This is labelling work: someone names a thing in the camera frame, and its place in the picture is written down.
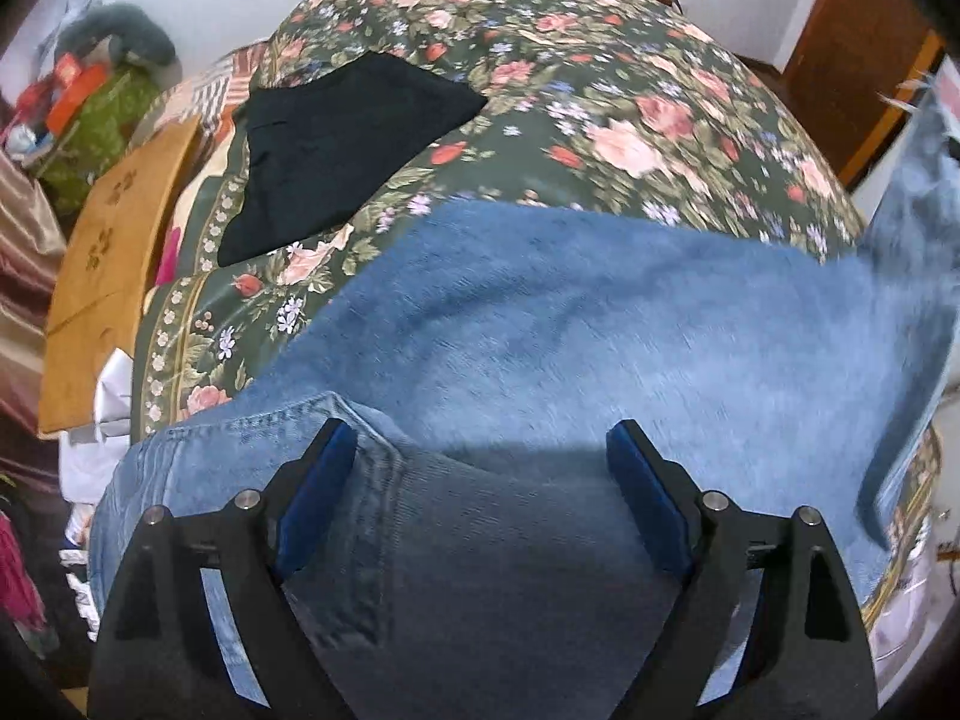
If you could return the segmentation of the grey plush toy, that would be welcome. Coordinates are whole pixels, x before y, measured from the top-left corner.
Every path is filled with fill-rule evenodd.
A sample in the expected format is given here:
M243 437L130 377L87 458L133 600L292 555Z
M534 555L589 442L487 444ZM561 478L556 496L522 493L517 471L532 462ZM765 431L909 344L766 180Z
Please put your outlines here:
M167 67L178 54L166 31L137 5L107 4L91 7L85 15L60 31L53 61L64 55L82 60L106 44L110 65L135 64Z

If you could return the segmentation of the brown wooden door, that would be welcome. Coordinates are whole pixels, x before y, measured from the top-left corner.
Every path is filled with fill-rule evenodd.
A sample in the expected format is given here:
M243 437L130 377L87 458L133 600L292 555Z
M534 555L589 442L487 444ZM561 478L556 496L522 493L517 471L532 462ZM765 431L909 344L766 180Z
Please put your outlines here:
M788 107L846 188L907 123L944 44L913 0L815 0L782 74Z

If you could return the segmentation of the green floral bed cover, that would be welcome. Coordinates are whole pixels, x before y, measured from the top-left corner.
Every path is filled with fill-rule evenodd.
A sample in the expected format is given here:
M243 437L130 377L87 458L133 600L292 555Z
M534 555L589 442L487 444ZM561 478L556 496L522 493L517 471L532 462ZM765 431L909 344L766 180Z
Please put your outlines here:
M420 148L340 221L255 254L239 215L267 184L263 122L366 54L477 91L482 112ZM861 218L786 106L685 16L654 0L302 0L231 60L217 143L179 200L181 242L146 305L133 374L132 457L99 505L102 571L132 517L181 478L241 481L237 461L179 460L338 294L446 203L635 216L805 260L853 247Z

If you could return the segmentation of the green fabric storage box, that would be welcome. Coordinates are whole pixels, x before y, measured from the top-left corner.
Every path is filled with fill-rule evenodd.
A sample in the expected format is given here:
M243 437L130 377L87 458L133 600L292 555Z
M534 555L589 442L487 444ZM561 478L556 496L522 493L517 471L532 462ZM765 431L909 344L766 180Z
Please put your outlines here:
M86 99L49 153L29 170L64 229L73 226L99 177L124 156L158 94L146 71L122 67Z

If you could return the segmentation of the pink satin curtain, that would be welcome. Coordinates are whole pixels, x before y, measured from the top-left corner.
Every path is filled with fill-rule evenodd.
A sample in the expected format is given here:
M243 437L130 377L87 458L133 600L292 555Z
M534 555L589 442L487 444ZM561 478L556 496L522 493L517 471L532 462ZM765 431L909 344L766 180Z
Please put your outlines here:
M65 238L39 182L2 153L2 415L37 433L46 322Z

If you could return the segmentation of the orange box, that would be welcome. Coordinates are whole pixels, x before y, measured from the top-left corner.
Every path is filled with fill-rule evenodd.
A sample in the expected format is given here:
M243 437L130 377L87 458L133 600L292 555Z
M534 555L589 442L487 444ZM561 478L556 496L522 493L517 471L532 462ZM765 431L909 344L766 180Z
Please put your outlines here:
M86 99L109 80L110 70L103 64L83 68L80 75L57 96L46 117L47 130L54 137L64 133L71 119L82 109Z

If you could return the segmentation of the white crumpled cloth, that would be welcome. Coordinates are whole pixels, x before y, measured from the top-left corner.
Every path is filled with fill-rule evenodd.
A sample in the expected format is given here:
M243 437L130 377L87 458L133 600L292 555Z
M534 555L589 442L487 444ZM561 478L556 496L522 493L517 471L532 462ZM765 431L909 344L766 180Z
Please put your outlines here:
M96 505L130 447L133 359L121 348L99 372L93 418L59 433L60 493L71 504Z

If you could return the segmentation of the wooden lap desk board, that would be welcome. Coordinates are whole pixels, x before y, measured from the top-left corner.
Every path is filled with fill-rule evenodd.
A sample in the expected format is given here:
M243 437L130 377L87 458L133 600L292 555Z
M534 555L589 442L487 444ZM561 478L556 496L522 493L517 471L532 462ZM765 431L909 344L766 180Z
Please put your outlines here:
M201 139L199 117L169 124L89 192L47 317L39 436L93 421L94 390L109 356L135 349L164 230Z

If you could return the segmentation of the blue denim jeans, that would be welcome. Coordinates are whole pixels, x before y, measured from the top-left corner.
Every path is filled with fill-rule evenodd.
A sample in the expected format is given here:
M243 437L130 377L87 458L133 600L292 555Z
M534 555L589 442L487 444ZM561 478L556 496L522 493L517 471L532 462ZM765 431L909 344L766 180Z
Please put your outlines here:
M106 601L142 512L205 514L358 434L286 593L364 718L601 718L679 593L608 471L634 419L750 511L822 512L857 596L958 338L958 124L937 94L834 259L587 211L451 200L224 405L135 445L89 546Z

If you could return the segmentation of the black folded garment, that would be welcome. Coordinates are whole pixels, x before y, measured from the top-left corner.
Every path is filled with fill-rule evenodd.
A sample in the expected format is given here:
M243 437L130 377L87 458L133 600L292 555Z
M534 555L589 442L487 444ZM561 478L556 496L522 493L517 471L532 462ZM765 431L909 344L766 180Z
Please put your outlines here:
M235 265L346 223L382 184L487 98L393 55L361 55L245 105L249 179L218 263Z

